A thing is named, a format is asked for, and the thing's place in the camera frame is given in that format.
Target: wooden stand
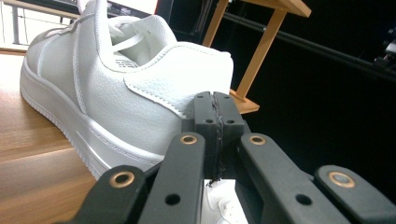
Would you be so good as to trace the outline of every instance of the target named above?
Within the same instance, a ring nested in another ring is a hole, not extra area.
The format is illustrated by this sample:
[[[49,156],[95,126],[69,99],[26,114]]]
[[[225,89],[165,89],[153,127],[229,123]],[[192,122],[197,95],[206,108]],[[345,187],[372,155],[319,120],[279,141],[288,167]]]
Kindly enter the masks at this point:
[[[259,105],[251,102],[246,98],[251,84],[254,81],[262,62],[264,61],[265,55],[267,54],[272,42],[279,30],[282,21],[285,19],[286,14],[293,13],[299,16],[309,17],[311,14],[311,9],[307,7],[300,0],[242,0],[251,4],[259,5],[262,7],[273,8],[274,14],[269,21],[264,34],[262,35],[262,40],[247,67],[247,71],[244,74],[241,83],[236,91],[231,90],[230,94],[235,100],[235,103],[241,114],[254,112],[259,110]],[[225,9],[228,6],[228,0],[219,0],[218,6],[216,8],[215,14],[213,15],[212,21],[207,29],[206,36],[203,42],[204,46],[210,47],[212,41],[215,37],[216,31],[219,28],[220,21],[224,15]]]

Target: screw hole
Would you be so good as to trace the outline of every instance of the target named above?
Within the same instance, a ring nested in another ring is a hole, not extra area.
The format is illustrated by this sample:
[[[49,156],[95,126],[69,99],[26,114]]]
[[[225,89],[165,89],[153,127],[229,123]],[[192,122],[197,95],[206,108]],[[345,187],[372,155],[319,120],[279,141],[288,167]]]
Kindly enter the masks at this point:
[[[165,198],[165,203],[171,206],[178,204],[180,203],[180,196],[178,196],[177,194],[169,194]]]
[[[180,142],[186,145],[191,145],[197,142],[197,137],[193,135],[184,135],[180,138]]]
[[[312,204],[312,200],[304,194],[297,194],[296,200],[298,203],[300,203],[302,205],[311,205]]]
[[[134,174],[132,172],[118,172],[110,177],[110,186],[116,189],[127,187],[134,182]]]
[[[265,138],[260,137],[260,136],[254,136],[253,135],[253,136],[251,136],[249,138],[249,141],[250,141],[250,143],[252,143],[254,145],[258,145],[258,146],[261,146],[261,145],[265,144]]]

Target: wooden table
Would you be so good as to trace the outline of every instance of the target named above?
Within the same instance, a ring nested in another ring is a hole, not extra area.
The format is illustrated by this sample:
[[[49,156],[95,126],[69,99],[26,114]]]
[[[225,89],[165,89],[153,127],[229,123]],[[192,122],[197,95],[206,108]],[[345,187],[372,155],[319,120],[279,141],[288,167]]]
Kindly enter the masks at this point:
[[[0,54],[0,223],[68,220],[96,181],[64,135],[21,98],[22,59]]]
[[[254,112],[259,110],[259,105],[256,105],[254,102],[250,101],[247,98],[248,91],[250,89],[251,84],[253,83],[254,78],[259,72],[260,67],[262,66],[262,62],[274,41],[274,38],[279,30],[280,25],[286,17],[286,14],[292,13],[303,17],[309,17],[311,14],[311,9],[307,7],[303,1],[301,0],[242,0],[244,2],[248,2],[254,5],[258,5],[261,7],[269,7],[274,10],[274,14],[271,17],[264,34],[262,35],[262,39],[254,55],[250,61],[250,64],[247,67],[247,71],[245,72],[241,83],[236,91],[230,90],[230,94],[235,100],[236,106],[241,114]],[[215,38],[216,31],[219,28],[219,24],[224,15],[225,9],[229,4],[229,0],[219,0],[219,3],[216,7],[215,13],[212,17],[212,21],[209,24],[207,29],[203,45],[210,47],[212,45],[212,41]]]

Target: sneaker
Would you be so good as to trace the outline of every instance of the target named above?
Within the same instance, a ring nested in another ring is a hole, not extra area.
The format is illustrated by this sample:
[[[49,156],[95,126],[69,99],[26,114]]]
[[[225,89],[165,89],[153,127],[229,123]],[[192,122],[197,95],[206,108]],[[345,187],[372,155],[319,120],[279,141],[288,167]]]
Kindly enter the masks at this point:
[[[146,171],[163,160],[202,91],[228,93],[229,53],[177,42],[158,16],[108,19],[90,1],[65,29],[30,45],[21,94],[68,138],[92,174],[127,164]]]
[[[235,180],[223,179],[209,185],[205,181],[201,223],[248,224],[235,193]]]

